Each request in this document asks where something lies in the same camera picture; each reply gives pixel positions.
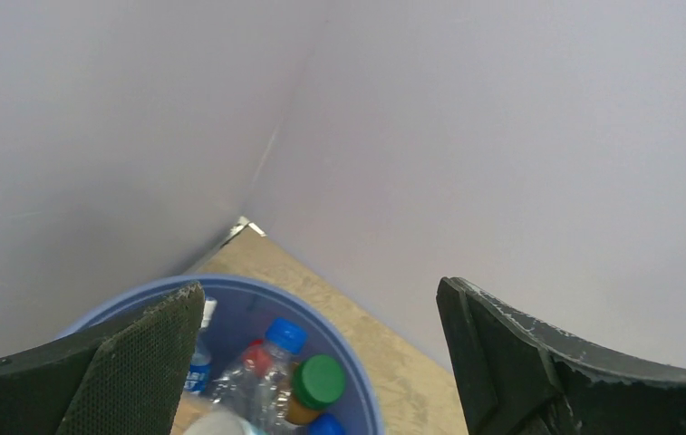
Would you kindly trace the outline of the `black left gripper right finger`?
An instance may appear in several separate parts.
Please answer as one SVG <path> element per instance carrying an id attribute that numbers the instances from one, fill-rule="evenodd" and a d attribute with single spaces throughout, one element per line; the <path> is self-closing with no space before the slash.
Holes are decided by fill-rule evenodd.
<path id="1" fill-rule="evenodd" d="M 686 369 L 586 341 L 460 277 L 436 303 L 472 434 L 686 434 Z"/>

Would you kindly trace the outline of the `red label clear bottle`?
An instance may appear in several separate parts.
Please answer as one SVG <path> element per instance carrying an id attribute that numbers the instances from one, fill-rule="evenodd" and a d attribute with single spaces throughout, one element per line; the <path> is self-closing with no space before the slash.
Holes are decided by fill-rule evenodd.
<path id="1" fill-rule="evenodd" d="M 264 434 L 250 417 L 256 386 L 272 363 L 263 340 L 252 341 L 214 382 L 212 394 L 185 392 L 173 422 L 174 434 Z"/>

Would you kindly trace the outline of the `blue label bottle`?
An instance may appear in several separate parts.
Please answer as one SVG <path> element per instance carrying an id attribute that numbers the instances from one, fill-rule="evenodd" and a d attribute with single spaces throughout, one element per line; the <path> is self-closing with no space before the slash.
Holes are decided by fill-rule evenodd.
<path id="1" fill-rule="evenodd" d="M 323 413 L 307 426 L 308 435 L 345 435 L 346 430 L 332 414 Z"/>
<path id="2" fill-rule="evenodd" d="M 216 299 L 209 297 L 205 299 L 196 345 L 190 360 L 188 374 L 183 387 L 185 392 L 200 394 L 207 387 L 208 377 L 211 371 L 212 356 L 206 344 L 205 334 L 208 330 L 216 307 Z"/>

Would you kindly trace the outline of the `blue label bottle back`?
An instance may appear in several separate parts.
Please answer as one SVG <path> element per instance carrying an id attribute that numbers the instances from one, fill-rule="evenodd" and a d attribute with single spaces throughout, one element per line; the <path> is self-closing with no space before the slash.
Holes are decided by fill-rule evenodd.
<path id="1" fill-rule="evenodd" d="M 209 297 L 205 299 L 196 345 L 190 360 L 188 374 L 183 387 L 185 392 L 200 394 L 207 387 L 208 377 L 211 371 L 212 356 L 206 344 L 205 334 L 208 330 L 216 307 L 216 299 Z"/>

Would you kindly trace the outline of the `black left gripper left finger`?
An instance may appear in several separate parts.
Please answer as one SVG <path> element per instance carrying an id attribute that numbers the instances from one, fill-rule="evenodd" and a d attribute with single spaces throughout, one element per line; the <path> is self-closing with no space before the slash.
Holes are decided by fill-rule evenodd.
<path id="1" fill-rule="evenodd" d="M 169 434 L 204 308 L 192 281 L 0 358 L 0 434 Z"/>

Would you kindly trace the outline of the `green cap clear bottle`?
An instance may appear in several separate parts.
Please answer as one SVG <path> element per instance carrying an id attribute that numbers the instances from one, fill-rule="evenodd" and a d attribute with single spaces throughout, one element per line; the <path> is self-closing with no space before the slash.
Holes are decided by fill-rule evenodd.
<path id="1" fill-rule="evenodd" d="M 285 420 L 306 426 L 338 402 L 347 386 L 341 364 L 328 354 L 316 354 L 295 367 L 291 376 L 291 397 Z"/>

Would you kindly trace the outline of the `pepsi label clear bottle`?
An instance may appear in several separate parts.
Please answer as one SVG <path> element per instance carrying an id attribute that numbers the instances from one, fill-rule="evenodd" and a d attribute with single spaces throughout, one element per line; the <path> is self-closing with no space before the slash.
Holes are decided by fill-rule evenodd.
<path id="1" fill-rule="evenodd" d="M 291 396 L 293 359 L 307 333 L 297 324 L 276 318 L 261 343 L 249 345 L 211 385 L 211 400 L 265 434 L 281 432 Z"/>

